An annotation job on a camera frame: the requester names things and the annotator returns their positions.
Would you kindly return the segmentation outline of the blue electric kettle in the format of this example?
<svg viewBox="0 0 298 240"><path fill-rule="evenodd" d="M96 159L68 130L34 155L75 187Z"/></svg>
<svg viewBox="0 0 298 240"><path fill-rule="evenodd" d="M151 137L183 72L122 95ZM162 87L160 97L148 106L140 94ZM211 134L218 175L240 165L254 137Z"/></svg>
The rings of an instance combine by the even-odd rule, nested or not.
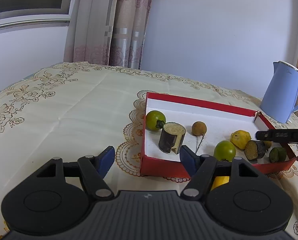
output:
<svg viewBox="0 0 298 240"><path fill-rule="evenodd" d="M274 62L273 67L260 109L277 122L286 123L298 111L298 69L284 61Z"/></svg>

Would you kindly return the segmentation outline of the red shallow cardboard box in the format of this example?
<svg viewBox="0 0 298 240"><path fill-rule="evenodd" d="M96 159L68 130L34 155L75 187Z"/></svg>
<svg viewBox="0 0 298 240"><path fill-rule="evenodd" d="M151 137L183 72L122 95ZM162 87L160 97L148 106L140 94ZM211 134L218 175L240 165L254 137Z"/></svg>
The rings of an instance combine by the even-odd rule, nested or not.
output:
<svg viewBox="0 0 298 240"><path fill-rule="evenodd" d="M195 137L191 127L196 121L207 126L206 135L197 155L213 155L217 143L229 140L238 130L250 133L252 139L257 131L273 129L274 125L261 112L205 100L148 92L145 112L162 112L168 122L176 122L186 128L183 144L196 151L200 137ZM140 173L143 176L165 178L189 178L178 154L164 153L158 147L160 132L144 128L141 150Z"/></svg>

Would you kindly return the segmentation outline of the dark eggplant piece notched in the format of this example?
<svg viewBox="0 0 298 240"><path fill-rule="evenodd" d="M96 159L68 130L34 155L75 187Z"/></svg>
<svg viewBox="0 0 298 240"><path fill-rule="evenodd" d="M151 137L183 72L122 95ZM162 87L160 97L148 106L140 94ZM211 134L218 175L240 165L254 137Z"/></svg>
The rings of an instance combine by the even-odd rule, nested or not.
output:
<svg viewBox="0 0 298 240"><path fill-rule="evenodd" d="M158 146L164 153L179 154L184 141L186 128L176 122L167 122L163 125Z"/></svg>

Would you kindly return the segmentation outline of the small yellowish round fruit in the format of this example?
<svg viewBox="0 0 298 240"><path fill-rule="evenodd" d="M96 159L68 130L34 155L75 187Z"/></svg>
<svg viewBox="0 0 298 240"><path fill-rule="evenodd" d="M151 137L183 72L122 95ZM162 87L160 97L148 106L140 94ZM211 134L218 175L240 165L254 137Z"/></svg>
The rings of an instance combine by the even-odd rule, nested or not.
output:
<svg viewBox="0 0 298 240"><path fill-rule="evenodd" d="M271 141L263 141L265 148L268 150L269 148L272 147L272 142Z"/></svg>

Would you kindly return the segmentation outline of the green lime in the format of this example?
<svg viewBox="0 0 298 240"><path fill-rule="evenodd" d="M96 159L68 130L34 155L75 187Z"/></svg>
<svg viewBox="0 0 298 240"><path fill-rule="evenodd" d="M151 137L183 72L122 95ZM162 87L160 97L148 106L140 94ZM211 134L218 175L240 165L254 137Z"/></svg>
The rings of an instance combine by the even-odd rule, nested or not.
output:
<svg viewBox="0 0 298 240"><path fill-rule="evenodd" d="M146 128L150 131L159 131L166 123L165 115L160 111L150 111L146 115Z"/></svg>
<svg viewBox="0 0 298 240"><path fill-rule="evenodd" d="M219 142L214 148L213 156L218 161L229 161L236 156L236 148L230 141L224 140Z"/></svg>

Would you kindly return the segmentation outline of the yellow fruit piece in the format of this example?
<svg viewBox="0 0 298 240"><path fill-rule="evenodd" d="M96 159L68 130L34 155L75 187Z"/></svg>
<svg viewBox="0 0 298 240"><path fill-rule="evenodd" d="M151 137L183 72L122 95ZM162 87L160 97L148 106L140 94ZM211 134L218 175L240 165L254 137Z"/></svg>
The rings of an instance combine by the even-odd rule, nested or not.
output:
<svg viewBox="0 0 298 240"><path fill-rule="evenodd" d="M229 176L217 176L212 184L210 191L214 190L215 188L228 183L230 180Z"/></svg>
<svg viewBox="0 0 298 240"><path fill-rule="evenodd" d="M250 140L250 133L244 130L235 131L230 136L230 141L240 150L244 150Z"/></svg>

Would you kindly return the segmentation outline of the brown longan with stem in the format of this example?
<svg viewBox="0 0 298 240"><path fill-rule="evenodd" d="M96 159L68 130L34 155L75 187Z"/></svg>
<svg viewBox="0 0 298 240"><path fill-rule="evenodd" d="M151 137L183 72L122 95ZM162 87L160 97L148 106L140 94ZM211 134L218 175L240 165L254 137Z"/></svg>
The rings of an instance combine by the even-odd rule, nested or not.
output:
<svg viewBox="0 0 298 240"><path fill-rule="evenodd" d="M191 132L192 134L195 136L195 137L200 137L200 142L198 144L198 147L196 149L196 153L198 152L200 146L201 146L201 143L206 135L206 132L207 132L207 126L204 122L202 121L196 121L192 127L191 127Z"/></svg>

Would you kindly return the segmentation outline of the dark eggplant piece round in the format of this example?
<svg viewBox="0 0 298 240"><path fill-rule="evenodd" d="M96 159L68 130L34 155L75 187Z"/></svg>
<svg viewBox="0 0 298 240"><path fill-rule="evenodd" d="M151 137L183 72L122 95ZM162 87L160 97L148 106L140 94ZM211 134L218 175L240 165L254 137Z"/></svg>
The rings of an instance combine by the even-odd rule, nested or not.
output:
<svg viewBox="0 0 298 240"><path fill-rule="evenodd" d="M254 161L264 157L266 146L263 141L250 140L245 146L244 153L249 161Z"/></svg>

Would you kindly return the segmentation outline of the cream embroidered tablecloth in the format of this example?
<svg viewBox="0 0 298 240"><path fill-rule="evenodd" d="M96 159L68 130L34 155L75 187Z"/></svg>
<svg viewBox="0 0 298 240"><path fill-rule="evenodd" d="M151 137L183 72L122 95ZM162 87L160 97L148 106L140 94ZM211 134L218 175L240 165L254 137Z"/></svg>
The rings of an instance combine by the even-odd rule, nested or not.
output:
<svg viewBox="0 0 298 240"><path fill-rule="evenodd" d="M76 161L107 146L116 150L105 178L113 191L181 191L185 178L140 174L149 92L253 110L260 104L240 90L174 75L86 62L45 68L0 92L0 205L5 194L52 157ZM0 239L8 230L0 212Z"/></svg>

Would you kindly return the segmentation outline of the pink floral curtain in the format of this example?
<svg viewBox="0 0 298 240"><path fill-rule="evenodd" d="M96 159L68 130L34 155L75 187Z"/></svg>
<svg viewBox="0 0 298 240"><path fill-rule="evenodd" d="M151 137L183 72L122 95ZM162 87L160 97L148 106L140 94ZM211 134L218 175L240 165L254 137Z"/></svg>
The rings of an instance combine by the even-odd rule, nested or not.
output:
<svg viewBox="0 0 298 240"><path fill-rule="evenodd" d="M152 0L75 0L65 62L141 68Z"/></svg>

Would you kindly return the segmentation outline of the green cucumber piece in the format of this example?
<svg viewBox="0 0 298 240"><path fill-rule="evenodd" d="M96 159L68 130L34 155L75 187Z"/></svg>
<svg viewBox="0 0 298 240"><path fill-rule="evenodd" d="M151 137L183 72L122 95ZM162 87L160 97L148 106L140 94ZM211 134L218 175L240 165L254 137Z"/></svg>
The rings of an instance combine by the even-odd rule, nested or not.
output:
<svg viewBox="0 0 298 240"><path fill-rule="evenodd" d="M287 158L287 150L283 147L274 147L269 153L270 163L284 162Z"/></svg>

